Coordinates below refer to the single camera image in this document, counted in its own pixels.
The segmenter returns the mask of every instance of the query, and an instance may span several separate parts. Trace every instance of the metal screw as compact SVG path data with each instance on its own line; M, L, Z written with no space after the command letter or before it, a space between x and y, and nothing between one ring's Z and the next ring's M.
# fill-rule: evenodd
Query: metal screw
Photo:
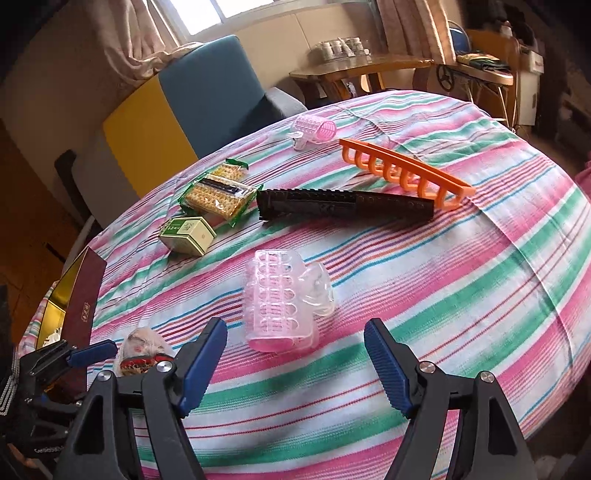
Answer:
M486 383L493 383L495 381L495 376L490 372L480 372L480 379Z
M162 373L170 372L173 369L173 363L168 360L163 360L156 364L156 370Z
M111 370L103 370L102 372L99 372L96 378L99 382L106 382L108 379L111 378L111 375L113 375L113 372L111 372Z
M435 371L435 364L431 362L421 362L418 367L425 374L432 374Z

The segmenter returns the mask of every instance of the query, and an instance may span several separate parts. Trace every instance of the cracker package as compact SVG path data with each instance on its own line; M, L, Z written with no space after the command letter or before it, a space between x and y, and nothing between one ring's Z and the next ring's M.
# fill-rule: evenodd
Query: cracker package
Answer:
M261 187L203 173L184 191L178 202L189 215L215 213L234 226Z
M228 158L221 165L213 167L208 173L229 180L241 181L248 174L248 163Z

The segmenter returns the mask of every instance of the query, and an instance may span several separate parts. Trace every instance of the small green box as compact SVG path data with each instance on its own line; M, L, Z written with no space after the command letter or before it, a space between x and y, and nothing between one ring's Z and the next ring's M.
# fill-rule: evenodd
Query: small green box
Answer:
M175 252L202 257L216 237L203 217L170 219L160 230L160 241Z

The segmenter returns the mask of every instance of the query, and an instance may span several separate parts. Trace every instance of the table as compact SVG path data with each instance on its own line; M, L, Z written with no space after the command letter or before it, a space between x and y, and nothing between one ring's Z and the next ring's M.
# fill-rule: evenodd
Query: table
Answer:
M290 77L295 80L304 93L308 105L317 97L316 84L323 88L331 101L340 102L341 100L349 100L352 97L347 87L341 82L343 79L356 79L362 75L367 75L370 90L372 93L376 93L384 89L380 72L422 69L433 65L434 61L432 59L421 59L409 55L364 55L294 70L290 72ZM414 83L413 88L417 90L425 89L414 85ZM357 90L358 93L363 91L360 86L357 86Z
M438 65L437 77L440 80L440 85L446 91L452 91L454 84L454 77L458 76L468 95L468 99L478 105L480 94L482 91L487 91L499 100L498 104L501 106L502 117L495 118L498 122L504 122L507 128L513 128L514 119L509 120L507 115L507 100L509 93L507 88L514 83L513 74L505 72L489 72L486 70L479 70L469 65L457 63L452 66ZM450 82L450 89L443 85L444 82ZM476 99L472 89L476 90Z
M169 254L159 227L180 213L187 184L228 157L242 157L251 166L248 183L267 188L399 191L344 163L337 141L294 151L286 138L291 120L279 122L165 182L90 243L108 262L92 341L120 345L148 325L178 351L210 317L226 321L226 350L200 408L184 421L209 479L383 478L406 422L389 406L363 346L372 317L447 373L492 371L529 436L591 358L586 197L551 160L471 103L400 91L315 113L332 118L340 137L415 154L477 192L427 225L403 230L328 219L263 225L254 209L235 229L218 225L203 258ZM318 319L315 351L271 355L245 345L243 274L260 248L294 248L326 266L338 307ZM21 351L34 344L42 311L43 304ZM111 367L89 368L89 382ZM445 474L456 420L446 427L436 478ZM153 478L145 424L136 427Z

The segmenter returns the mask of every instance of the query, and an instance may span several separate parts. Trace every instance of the beige curtain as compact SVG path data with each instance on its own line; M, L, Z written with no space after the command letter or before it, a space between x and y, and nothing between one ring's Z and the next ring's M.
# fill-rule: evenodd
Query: beige curtain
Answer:
M200 43L167 48L148 9L150 0L85 0L109 64L130 85L140 86Z
M377 0L390 53L454 64L447 15L441 0Z

